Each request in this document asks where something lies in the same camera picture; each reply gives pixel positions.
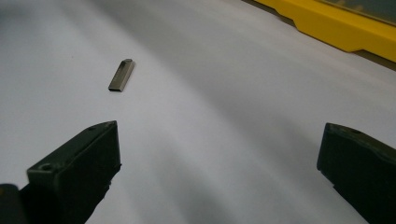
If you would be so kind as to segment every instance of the yellow plastic edge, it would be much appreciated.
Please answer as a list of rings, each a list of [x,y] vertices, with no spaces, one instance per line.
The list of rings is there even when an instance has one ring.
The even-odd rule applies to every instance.
[[[255,0],[297,29],[347,52],[367,50],[396,63],[396,27],[317,0]]]

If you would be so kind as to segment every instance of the white surface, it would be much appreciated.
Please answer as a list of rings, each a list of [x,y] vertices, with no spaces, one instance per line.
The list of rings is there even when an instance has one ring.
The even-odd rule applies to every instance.
[[[365,223],[318,150],[326,122],[396,147],[395,72],[242,1],[33,2],[0,1],[0,183],[116,119],[123,165],[88,223]]]

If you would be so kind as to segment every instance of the yellow object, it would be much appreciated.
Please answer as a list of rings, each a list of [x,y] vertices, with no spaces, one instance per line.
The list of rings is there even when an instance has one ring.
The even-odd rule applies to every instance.
[[[396,63],[396,27],[317,0],[255,0],[297,29],[347,52],[365,49]]]

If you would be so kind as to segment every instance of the silver usb drive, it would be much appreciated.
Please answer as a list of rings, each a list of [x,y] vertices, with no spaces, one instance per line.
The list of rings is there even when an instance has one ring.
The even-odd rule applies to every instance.
[[[111,80],[108,89],[110,91],[123,91],[129,76],[134,69],[134,61],[132,59],[125,59],[121,62],[119,69],[117,69],[116,75]]]

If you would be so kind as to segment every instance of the white table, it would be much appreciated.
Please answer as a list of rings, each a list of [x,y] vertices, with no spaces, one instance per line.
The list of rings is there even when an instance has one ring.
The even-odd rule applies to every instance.
[[[365,223],[316,168],[324,125],[396,147],[394,71],[243,1],[1,0],[0,78],[0,183],[118,121],[92,224]]]

